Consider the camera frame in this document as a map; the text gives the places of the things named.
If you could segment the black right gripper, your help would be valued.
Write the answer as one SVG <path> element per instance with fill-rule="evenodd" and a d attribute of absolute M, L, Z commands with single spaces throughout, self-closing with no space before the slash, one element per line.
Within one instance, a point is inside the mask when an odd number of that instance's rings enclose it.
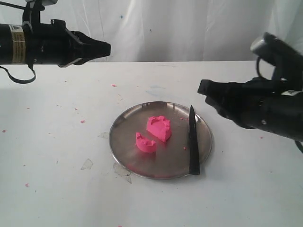
<path fill-rule="evenodd" d="M 251 127 L 245 123 L 242 115 L 256 111 L 265 98 L 276 97 L 288 88 L 289 83 L 282 80 L 253 78 L 245 83 L 221 83 L 203 79 L 197 93 L 205 95 L 205 102 L 220 116 L 248 129 Z"/>

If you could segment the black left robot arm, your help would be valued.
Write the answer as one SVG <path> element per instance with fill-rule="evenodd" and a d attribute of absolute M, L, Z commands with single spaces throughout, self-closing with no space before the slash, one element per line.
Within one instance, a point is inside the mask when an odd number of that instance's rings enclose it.
<path fill-rule="evenodd" d="M 109 43 L 70 31 L 63 20 L 50 24 L 2 24 L 0 26 L 1 64 L 82 65 L 111 54 Z"/>

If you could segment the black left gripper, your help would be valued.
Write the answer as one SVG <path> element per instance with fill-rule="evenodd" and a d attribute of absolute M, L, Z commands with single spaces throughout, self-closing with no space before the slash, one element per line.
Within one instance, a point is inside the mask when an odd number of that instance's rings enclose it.
<path fill-rule="evenodd" d="M 27 65 L 50 64 L 66 68 L 111 54 L 109 43 L 92 39 L 79 31 L 70 31 L 63 20 L 52 19 L 50 24 L 25 21 L 23 31 Z"/>

